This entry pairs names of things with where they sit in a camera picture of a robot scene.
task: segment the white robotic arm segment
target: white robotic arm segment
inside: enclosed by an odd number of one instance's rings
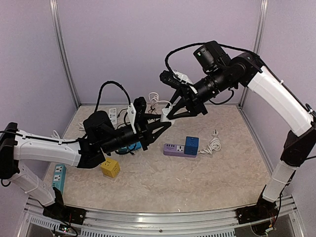
[[[24,163],[19,162],[19,173],[14,174],[8,181],[19,186],[25,194],[31,195],[43,206],[55,203],[55,192],[39,179]]]
[[[301,136],[312,125],[313,117],[297,102],[267,70],[261,68],[248,84],[248,88],[261,96],[286,121],[296,136]]]
[[[25,136],[34,136],[23,130],[20,130],[19,133]],[[47,137],[44,136],[36,135],[36,137],[47,139]],[[79,142],[63,144],[62,142],[67,142],[71,140],[56,138],[49,139],[55,140],[59,143],[32,138],[26,139],[24,137],[16,136],[15,140],[17,141],[17,145],[14,147],[14,159],[43,160],[68,164],[71,166],[78,166],[81,157],[81,155],[79,154]]]
[[[269,202],[275,202],[284,187],[290,183],[290,179],[296,170],[297,167],[290,166],[280,160],[262,193],[262,198]]]

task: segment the power socket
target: power socket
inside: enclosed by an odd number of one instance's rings
[[[56,182],[56,181],[60,181],[60,180],[61,180],[61,175],[60,174],[55,174],[53,181]]]
[[[64,192],[66,170],[67,169],[64,164],[55,165],[52,187],[57,188],[61,192],[61,194],[63,194]]]
[[[197,157],[196,155],[184,154],[184,147],[185,147],[184,145],[165,143],[163,146],[163,154],[165,156],[176,156],[176,157],[190,157],[190,158]]]
[[[62,165],[57,165],[55,166],[55,173],[59,173],[63,171],[63,166]]]
[[[118,123],[117,109],[116,108],[109,109],[109,118],[110,118],[111,123],[113,125],[116,125]]]

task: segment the black bracket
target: black bracket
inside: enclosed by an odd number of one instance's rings
[[[82,225],[86,210],[73,206],[64,205],[61,192],[57,188],[53,188],[55,191],[55,203],[50,206],[43,206],[43,216],[50,217],[66,223],[74,223]]]
[[[262,193],[253,206],[245,206],[236,210],[239,224],[260,221],[277,216],[276,202],[269,202],[262,198]]]

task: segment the yellow block with holes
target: yellow block with holes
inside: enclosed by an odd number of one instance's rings
[[[115,178],[120,171],[119,162],[114,159],[106,158],[105,162],[101,164],[101,170],[105,175]]]

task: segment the coiled white cable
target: coiled white cable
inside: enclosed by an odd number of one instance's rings
[[[52,138],[60,139],[60,136],[56,130],[53,130],[53,135],[51,135]]]
[[[156,107],[161,102],[168,103],[168,104],[170,104],[170,106],[172,106],[172,104],[169,101],[159,100],[159,94],[157,92],[150,92],[148,95],[148,98],[150,101],[150,109],[148,110],[149,114],[152,114],[152,113],[157,114]]]
[[[219,132],[214,130],[212,133],[213,139],[209,142],[206,149],[198,151],[198,154],[210,154],[212,155],[214,151],[219,151],[222,148],[221,141],[218,138]]]

